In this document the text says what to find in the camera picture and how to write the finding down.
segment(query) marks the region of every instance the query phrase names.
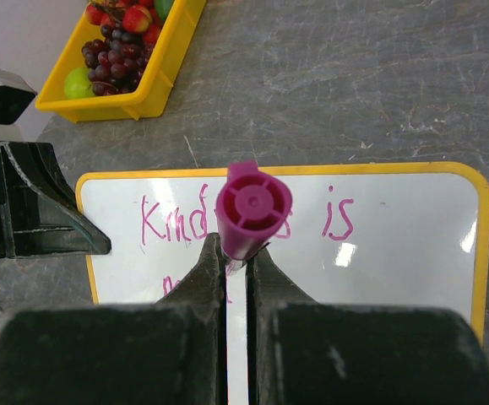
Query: gray marble surface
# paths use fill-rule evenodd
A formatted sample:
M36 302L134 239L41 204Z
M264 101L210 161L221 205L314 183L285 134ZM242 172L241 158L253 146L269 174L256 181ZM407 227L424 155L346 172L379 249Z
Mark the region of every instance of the gray marble surface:
M244 159L455 160L489 180L489 0L211 1L163 117L56 117L41 140L70 184ZM82 257L0 261L4 308L89 302Z

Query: whiteboard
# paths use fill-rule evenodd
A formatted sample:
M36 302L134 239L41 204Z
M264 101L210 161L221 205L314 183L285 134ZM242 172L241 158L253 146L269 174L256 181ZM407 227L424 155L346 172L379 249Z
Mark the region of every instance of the whiteboard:
M489 186L456 163L260 168L291 190L271 240L274 262L315 300L457 311L482 338ZM87 259L94 301L154 302L191 269L215 232L225 169L91 173L78 204L112 242ZM247 403L244 271L227 279L228 385Z

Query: bunch of grapes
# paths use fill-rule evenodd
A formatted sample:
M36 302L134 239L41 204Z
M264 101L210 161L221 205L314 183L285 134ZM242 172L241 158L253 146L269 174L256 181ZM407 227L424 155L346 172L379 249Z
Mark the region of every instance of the bunch of grapes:
M124 95L139 86L144 69L154 50L144 44L141 35L127 32L120 24L101 26L105 40L84 44L84 64L95 95Z

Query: marker cap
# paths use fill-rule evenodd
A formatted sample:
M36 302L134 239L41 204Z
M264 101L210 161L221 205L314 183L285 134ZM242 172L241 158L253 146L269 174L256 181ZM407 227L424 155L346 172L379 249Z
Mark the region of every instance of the marker cap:
M234 260L253 257L280 229L292 202L289 188L259 171L254 160L229 165L227 183L216 199L224 253Z

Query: green fruit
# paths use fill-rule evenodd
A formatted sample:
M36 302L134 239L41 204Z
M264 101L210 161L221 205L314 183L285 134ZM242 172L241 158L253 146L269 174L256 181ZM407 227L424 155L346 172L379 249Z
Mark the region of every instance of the green fruit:
M173 5L173 0L156 0L154 3L154 7L156 12L158 13L158 17L160 17L163 21L167 19L169 12L171 11L171 6Z
M69 99L86 99L94 97L92 83L89 81L89 69L78 67L72 70L64 81L64 94Z

